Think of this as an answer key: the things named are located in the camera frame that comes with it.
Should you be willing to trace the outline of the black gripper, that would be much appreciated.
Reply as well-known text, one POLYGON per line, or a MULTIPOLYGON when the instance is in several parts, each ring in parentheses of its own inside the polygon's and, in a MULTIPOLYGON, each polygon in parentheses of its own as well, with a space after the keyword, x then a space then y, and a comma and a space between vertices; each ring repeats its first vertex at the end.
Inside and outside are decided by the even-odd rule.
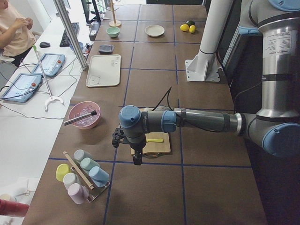
POLYGON ((130 143, 130 147, 134 151, 134 153, 133 153, 134 164, 141 165, 142 164, 142 155, 143 155, 143 142, 130 143))

